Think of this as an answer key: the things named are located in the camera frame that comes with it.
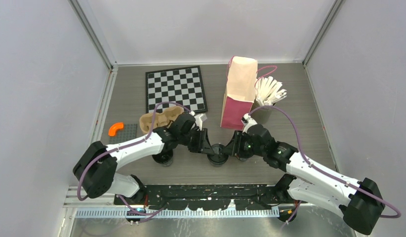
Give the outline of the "pink paper bag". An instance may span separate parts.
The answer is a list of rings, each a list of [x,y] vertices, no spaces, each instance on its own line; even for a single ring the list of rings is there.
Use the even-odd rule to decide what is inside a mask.
[[[253,58],[233,56],[227,66],[226,89],[221,114],[221,128],[243,130],[241,118],[250,112],[256,98],[255,85],[260,78],[258,72],[271,69],[267,76],[277,69],[276,65],[258,68]]]

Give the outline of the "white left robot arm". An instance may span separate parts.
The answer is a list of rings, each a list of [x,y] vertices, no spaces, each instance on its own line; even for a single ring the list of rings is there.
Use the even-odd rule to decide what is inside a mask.
[[[170,126],[157,127],[142,137],[119,144],[92,143],[73,168],[79,181],[78,199],[93,199],[109,193],[140,204],[146,192],[143,183],[137,176],[121,175],[118,170],[147,156],[159,164],[170,164],[178,145],[188,147],[192,153],[212,155],[207,129],[203,128],[206,119],[206,114],[184,112]]]

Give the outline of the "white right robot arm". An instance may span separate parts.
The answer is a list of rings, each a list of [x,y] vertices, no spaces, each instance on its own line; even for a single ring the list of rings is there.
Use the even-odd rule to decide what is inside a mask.
[[[312,203],[341,217],[361,234],[371,234],[385,208],[373,180],[359,181],[303,158],[296,147],[276,141],[260,124],[246,132],[236,130],[223,153],[244,160],[262,157],[270,167],[285,172],[276,184],[279,201],[286,203],[294,199]]]

